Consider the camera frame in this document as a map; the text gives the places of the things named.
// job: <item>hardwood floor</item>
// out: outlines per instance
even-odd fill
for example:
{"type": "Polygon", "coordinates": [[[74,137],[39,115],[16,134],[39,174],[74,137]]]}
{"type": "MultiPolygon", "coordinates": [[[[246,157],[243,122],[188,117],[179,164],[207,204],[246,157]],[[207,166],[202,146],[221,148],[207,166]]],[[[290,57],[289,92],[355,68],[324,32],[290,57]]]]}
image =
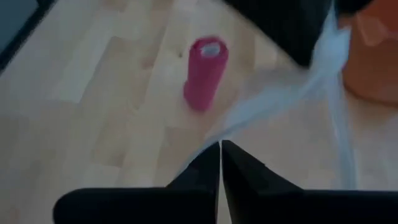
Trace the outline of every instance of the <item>hardwood floor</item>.
{"type": "MultiPolygon", "coordinates": [[[[0,77],[0,223],[51,223],[55,201],[77,188],[165,185],[245,78],[284,66],[272,42],[219,2],[58,0],[0,77]],[[208,34],[231,56],[214,107],[199,114],[182,86],[188,48],[208,34]]],[[[347,99],[359,188],[397,189],[397,110],[347,99]]],[[[295,184],[339,187],[322,96],[232,138],[295,184]]]]}

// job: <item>plastic bag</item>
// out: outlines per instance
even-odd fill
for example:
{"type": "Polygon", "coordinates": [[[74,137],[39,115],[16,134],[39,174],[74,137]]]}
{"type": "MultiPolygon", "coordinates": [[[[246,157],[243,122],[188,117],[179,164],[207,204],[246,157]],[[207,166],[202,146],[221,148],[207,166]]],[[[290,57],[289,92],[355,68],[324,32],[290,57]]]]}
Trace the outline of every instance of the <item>plastic bag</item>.
{"type": "MultiPolygon", "coordinates": [[[[329,107],[328,114],[332,122],[330,124],[331,129],[326,132],[330,136],[322,137],[334,138],[334,141],[337,142],[333,147],[338,149],[336,152],[339,157],[338,161],[340,161],[340,164],[338,164],[340,167],[340,187],[354,189],[356,183],[355,165],[348,141],[347,128],[345,127],[340,82],[340,71],[348,59],[349,38],[349,29],[339,30],[337,28],[335,12],[332,7],[325,19],[323,32],[315,45],[313,62],[310,68],[308,70],[297,68],[294,70],[258,72],[250,77],[241,88],[239,100],[213,125],[205,144],[192,158],[195,158],[214,142],[222,139],[237,140],[239,144],[242,133],[253,128],[256,124],[271,121],[275,116],[280,116],[292,110],[292,108],[296,108],[297,105],[303,104],[305,108],[307,101],[318,101],[320,98],[326,98],[329,107]]],[[[252,133],[258,133],[259,136],[253,136],[253,140],[257,139],[257,141],[263,139],[262,135],[267,135],[267,133],[261,133],[259,130],[252,133]]],[[[246,146],[242,147],[254,156],[259,156],[245,148],[246,146]]],[[[266,151],[266,148],[266,145],[264,145],[264,148],[257,149],[257,152],[266,151]]],[[[291,151],[300,153],[300,150],[300,148],[297,148],[291,151]]]]}

